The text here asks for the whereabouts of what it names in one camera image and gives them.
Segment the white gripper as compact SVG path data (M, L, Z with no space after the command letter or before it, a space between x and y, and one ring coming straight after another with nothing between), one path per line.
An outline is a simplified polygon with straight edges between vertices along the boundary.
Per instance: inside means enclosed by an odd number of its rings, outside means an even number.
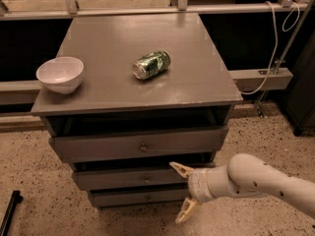
M188 179L188 189L193 198L186 198L175 222L177 224L186 222L202 206L215 197L212 195L207 182L207 168L193 169L178 162L170 162L169 165L183 178Z

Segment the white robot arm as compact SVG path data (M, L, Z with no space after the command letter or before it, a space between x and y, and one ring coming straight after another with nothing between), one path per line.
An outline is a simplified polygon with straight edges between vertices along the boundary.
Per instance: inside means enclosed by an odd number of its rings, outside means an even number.
M202 204L227 198L273 196L315 217L315 183L288 176L254 155L239 153L227 165L192 168L178 162L169 165L187 180L189 197L183 202L175 222L193 216Z

